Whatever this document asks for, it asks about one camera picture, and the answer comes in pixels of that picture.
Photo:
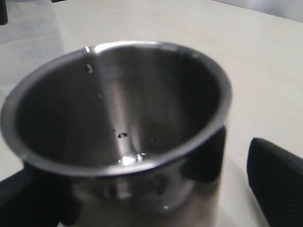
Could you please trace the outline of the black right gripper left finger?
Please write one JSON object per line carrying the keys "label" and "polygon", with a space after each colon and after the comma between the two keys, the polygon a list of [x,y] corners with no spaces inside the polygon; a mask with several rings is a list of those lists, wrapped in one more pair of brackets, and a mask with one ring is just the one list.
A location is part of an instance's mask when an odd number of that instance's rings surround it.
{"label": "black right gripper left finger", "polygon": [[80,216],[80,202],[71,180],[25,167],[0,182],[2,227],[71,227]]}

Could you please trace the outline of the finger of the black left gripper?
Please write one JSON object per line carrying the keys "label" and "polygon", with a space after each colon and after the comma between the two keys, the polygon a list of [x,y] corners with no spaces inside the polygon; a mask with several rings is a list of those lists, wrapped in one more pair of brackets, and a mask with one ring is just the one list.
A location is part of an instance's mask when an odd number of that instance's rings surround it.
{"label": "finger of the black left gripper", "polygon": [[0,25],[5,25],[8,22],[6,1],[0,0]]}

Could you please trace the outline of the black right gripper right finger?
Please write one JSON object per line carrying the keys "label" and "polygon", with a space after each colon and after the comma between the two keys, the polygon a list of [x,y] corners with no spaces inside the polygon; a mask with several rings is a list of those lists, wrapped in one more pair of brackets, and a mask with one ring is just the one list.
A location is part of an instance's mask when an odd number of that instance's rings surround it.
{"label": "black right gripper right finger", "polygon": [[271,227],[303,225],[303,160],[262,138],[248,152],[249,186]]}

